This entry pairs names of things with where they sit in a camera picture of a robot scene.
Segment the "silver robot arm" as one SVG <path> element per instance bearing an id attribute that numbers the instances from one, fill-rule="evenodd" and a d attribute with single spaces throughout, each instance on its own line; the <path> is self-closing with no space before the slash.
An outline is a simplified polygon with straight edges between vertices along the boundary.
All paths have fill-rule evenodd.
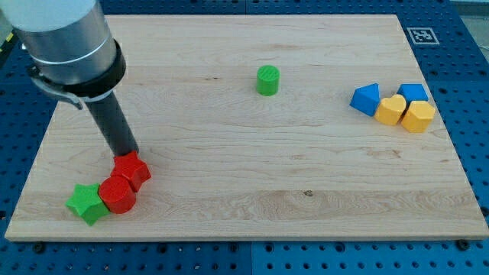
<path id="1" fill-rule="evenodd" d="M 121 47 L 96 0 L 1 0 L 1 11 L 34 65 L 32 82 L 49 97 L 94 102 L 125 74 Z"/>

